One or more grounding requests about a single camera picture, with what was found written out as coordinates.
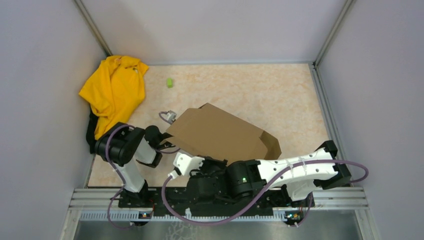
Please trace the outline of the black cloth under jacket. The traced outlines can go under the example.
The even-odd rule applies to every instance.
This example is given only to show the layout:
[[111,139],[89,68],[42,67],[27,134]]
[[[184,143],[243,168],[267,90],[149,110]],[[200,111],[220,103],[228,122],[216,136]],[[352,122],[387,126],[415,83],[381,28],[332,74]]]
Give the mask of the black cloth under jacket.
[[95,138],[95,130],[98,124],[99,117],[93,113],[93,111],[90,109],[89,113],[89,120],[85,135],[85,140],[89,146],[89,153],[94,154],[95,153],[95,145],[96,145],[96,138]]

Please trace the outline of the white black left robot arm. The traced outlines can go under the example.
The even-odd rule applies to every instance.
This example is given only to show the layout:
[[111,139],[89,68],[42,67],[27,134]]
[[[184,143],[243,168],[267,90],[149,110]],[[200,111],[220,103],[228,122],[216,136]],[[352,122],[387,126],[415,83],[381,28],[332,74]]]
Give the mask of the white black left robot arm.
[[138,207],[149,203],[150,193],[136,164],[156,168],[163,156],[159,152],[163,140],[156,125],[143,129],[118,122],[94,145],[94,152],[118,172],[124,184],[122,192]]

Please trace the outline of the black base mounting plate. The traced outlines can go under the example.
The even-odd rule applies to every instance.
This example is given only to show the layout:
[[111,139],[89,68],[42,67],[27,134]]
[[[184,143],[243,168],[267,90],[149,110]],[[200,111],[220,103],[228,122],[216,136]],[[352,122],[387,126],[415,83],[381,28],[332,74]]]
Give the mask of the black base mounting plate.
[[[123,190],[118,198],[120,208],[151,208],[156,217],[170,216],[170,211],[163,204],[162,188],[151,187],[141,195]],[[169,206],[181,216],[192,217],[230,217],[243,209],[252,196],[242,199],[231,199],[227,195],[214,193],[200,196],[194,190],[186,187],[167,187],[165,198]],[[315,201],[309,194],[306,199],[290,202],[286,189],[268,190],[257,200],[242,217],[270,217],[274,209],[288,208],[291,214],[304,214],[309,207],[314,207]]]

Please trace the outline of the aluminium corner post left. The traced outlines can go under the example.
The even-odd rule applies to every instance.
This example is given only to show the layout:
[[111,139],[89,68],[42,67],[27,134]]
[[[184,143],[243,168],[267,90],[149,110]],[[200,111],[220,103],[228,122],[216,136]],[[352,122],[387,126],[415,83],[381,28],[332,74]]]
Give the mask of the aluminium corner post left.
[[85,6],[84,2],[82,0],[72,0],[72,2],[75,4],[75,6],[76,6],[77,10],[79,11],[82,19],[86,23],[89,31],[93,35],[94,39],[96,40],[97,44],[99,45],[99,47],[101,48],[103,53],[107,57],[112,56],[113,53],[112,53],[111,49],[109,48],[106,40],[104,39],[103,35],[101,34],[101,31],[97,27],[94,19],[90,15],[90,13],[89,13],[87,7]]

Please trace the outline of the yellow jacket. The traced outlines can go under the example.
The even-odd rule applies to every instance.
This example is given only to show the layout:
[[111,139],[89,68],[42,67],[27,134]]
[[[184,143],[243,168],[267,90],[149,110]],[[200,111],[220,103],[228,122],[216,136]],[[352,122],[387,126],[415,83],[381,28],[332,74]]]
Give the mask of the yellow jacket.
[[94,139],[98,140],[116,123],[127,123],[146,98],[144,75],[149,66],[140,59],[112,55],[102,60],[84,83],[79,96],[98,117]]

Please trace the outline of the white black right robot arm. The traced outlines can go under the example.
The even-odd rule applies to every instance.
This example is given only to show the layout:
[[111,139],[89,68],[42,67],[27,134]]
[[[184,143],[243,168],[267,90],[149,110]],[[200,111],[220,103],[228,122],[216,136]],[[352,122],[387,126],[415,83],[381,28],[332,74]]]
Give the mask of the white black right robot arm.
[[251,200],[261,191],[281,188],[281,199],[295,206],[318,189],[348,184],[352,175],[346,164],[335,163],[338,150],[325,141],[308,155],[279,159],[251,159],[228,163],[204,157],[200,166],[189,171],[187,190],[194,204],[231,204]]

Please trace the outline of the brown cardboard box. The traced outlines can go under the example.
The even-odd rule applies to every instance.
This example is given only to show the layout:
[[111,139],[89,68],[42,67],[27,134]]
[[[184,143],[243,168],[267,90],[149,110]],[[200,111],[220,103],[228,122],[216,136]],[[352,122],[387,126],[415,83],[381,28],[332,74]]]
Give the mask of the brown cardboard box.
[[276,160],[282,154],[275,136],[210,103],[186,109],[166,133],[168,142],[192,156],[229,163]]

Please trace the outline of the aluminium front frame rail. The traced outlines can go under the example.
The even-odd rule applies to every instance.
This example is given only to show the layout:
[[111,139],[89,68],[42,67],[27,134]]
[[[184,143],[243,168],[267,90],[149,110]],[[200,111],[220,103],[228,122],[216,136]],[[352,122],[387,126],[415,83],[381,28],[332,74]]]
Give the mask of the aluminium front frame rail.
[[[117,188],[80,188],[75,189],[69,204],[69,210],[80,211],[82,221],[113,222],[175,222],[178,220],[163,205],[161,191],[150,188],[153,199],[146,204],[124,201],[123,197],[112,199]],[[337,187],[331,190],[315,190],[312,201],[304,201],[300,206],[288,207],[278,204],[274,188],[261,197],[247,212],[235,219],[237,222],[285,222],[296,213],[310,211],[356,211],[369,209],[365,192],[360,187]],[[176,197],[172,208],[185,218],[197,222],[221,221],[235,214],[225,209],[196,209],[183,204],[186,191],[182,187],[173,187],[171,197]]]

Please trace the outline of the small green block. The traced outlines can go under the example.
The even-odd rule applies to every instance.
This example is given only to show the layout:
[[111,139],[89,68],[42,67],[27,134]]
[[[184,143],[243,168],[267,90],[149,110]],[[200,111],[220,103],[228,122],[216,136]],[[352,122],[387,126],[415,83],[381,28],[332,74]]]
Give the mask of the small green block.
[[173,86],[174,86],[174,80],[172,79],[172,78],[167,78],[166,79],[166,86],[168,87],[168,88],[172,88]]

